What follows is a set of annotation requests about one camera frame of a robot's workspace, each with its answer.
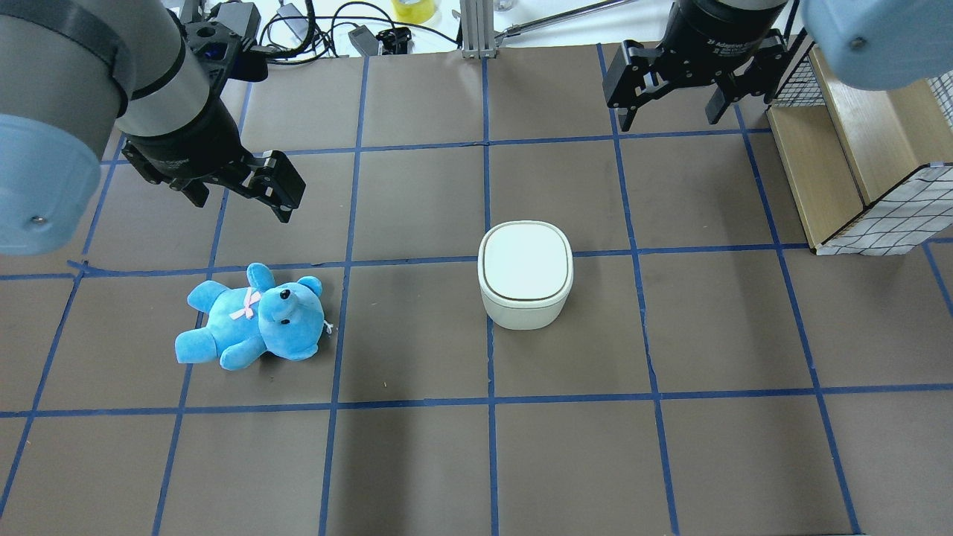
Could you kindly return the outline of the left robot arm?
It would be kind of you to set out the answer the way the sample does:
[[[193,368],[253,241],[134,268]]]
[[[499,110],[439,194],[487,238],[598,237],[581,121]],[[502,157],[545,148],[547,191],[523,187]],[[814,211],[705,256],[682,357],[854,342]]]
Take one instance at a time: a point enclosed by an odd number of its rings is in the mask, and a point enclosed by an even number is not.
[[[1,249],[44,255],[73,237],[112,131],[140,176],[196,207],[220,185],[288,223],[306,184],[280,150],[253,156],[221,99],[286,52],[258,44],[253,3],[1,4]]]

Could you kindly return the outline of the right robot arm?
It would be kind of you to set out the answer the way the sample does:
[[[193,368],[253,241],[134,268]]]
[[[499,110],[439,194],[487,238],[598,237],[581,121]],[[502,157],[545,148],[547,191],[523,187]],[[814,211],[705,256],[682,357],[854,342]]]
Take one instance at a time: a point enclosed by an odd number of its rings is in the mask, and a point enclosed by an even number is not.
[[[841,82],[898,89],[951,71],[949,1],[803,1],[801,21]],[[656,47],[627,39],[602,81],[605,103],[629,131],[637,111],[675,89],[714,87],[718,123],[748,95],[771,99],[791,60],[776,27],[783,1],[675,1]]]

